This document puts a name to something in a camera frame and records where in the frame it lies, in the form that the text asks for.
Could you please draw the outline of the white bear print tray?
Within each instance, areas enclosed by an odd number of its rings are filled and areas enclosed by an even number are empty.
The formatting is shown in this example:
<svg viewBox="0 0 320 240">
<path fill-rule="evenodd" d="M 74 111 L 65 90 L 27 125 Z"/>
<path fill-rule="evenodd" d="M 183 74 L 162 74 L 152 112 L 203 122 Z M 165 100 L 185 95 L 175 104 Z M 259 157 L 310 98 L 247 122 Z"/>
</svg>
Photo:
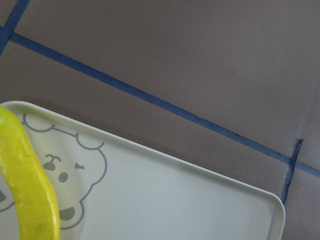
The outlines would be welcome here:
<svg viewBox="0 0 320 240">
<path fill-rule="evenodd" d="M 279 240 L 273 193 L 23 101 L 23 124 L 59 204 L 63 240 Z"/>
</svg>

